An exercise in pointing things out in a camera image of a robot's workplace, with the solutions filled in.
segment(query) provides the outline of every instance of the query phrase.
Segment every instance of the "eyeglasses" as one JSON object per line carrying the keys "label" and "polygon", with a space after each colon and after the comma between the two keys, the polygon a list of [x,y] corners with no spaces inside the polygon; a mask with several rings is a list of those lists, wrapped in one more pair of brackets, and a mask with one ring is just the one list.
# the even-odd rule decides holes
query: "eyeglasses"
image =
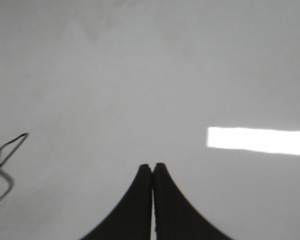
{"label": "eyeglasses", "polygon": [[[0,201],[2,200],[2,199],[4,199],[7,195],[8,195],[8,193],[12,190],[12,188],[14,187],[14,185],[15,185],[15,181],[14,181],[14,179],[8,174],[8,173],[6,173],[5,171],[3,171],[2,170],[2,167],[3,167],[3,165],[8,161],[8,159],[16,152],[16,150],[21,146],[21,144],[26,140],[26,138],[29,136],[29,133],[23,133],[23,134],[21,134],[20,136],[18,136],[18,137],[16,137],[15,139],[13,139],[13,140],[11,140],[11,141],[9,141],[9,142],[7,142],[7,143],[5,143],[4,145],[2,145],[1,147],[0,147],[0,177],[2,177],[7,183],[8,183],[8,188],[7,188],[7,190],[0,196]],[[21,139],[20,140],[20,142],[9,152],[9,154],[1,161],[1,153],[2,153],[2,150],[6,147],[6,146],[8,146],[8,145],[10,145],[10,144],[12,144],[12,143],[14,143],[14,142],[16,142],[16,141],[18,141],[19,139]]]}

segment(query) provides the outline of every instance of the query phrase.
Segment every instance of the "metal wire frame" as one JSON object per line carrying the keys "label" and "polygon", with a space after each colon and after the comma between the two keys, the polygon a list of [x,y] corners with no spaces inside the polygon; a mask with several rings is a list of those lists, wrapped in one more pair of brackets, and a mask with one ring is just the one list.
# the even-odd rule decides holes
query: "metal wire frame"
{"label": "metal wire frame", "polygon": [[[2,145],[1,147],[0,147],[0,177],[2,177],[4,180],[6,180],[6,182],[8,183],[8,188],[7,188],[7,190],[0,196],[0,201],[2,200],[2,199],[4,199],[7,195],[8,195],[8,193],[12,190],[12,188],[14,187],[14,185],[15,185],[15,181],[14,181],[14,179],[8,174],[8,173],[6,173],[5,171],[3,171],[1,168],[2,168],[2,166],[8,161],[8,159],[16,152],[16,150],[21,146],[21,144],[26,140],[26,138],[29,136],[29,133],[23,133],[23,134],[21,134],[20,136],[18,136],[18,137],[16,137],[15,139],[13,139],[13,140],[11,140],[11,141],[9,141],[9,142],[7,142],[7,143],[5,143],[4,145]],[[12,143],[14,143],[14,142],[16,142],[17,140],[19,140],[19,139],[21,139],[21,141],[9,152],[9,154],[1,161],[1,152],[2,152],[2,150],[6,147],[6,146],[8,146],[8,145],[10,145],[10,144],[12,144]]]}

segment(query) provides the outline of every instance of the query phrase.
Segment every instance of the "black curved edge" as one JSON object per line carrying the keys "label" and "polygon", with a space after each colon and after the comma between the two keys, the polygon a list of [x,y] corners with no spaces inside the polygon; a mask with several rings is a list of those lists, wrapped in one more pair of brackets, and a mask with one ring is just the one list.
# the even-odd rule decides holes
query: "black curved edge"
{"label": "black curved edge", "polygon": [[152,174],[157,240],[231,240],[183,196],[164,163]]}
{"label": "black curved edge", "polygon": [[117,206],[81,240],[150,240],[151,216],[152,173],[143,164]]}

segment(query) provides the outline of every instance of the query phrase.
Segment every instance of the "black rubber tip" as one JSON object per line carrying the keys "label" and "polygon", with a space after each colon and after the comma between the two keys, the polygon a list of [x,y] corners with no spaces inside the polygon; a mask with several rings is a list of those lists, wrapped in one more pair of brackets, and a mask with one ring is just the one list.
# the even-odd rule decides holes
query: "black rubber tip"
{"label": "black rubber tip", "polygon": [[152,173],[143,164],[117,206],[82,240],[149,240],[151,215]]}
{"label": "black rubber tip", "polygon": [[192,207],[164,163],[156,164],[152,184],[157,240],[231,240]]}

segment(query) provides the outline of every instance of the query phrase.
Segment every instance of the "white surface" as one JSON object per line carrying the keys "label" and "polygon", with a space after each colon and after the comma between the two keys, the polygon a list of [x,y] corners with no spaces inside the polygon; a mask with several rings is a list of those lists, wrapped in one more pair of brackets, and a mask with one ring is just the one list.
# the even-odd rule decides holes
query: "white surface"
{"label": "white surface", "polygon": [[0,0],[0,240],[79,239],[156,162],[235,240],[300,240],[300,156],[210,126],[300,131],[300,0]]}

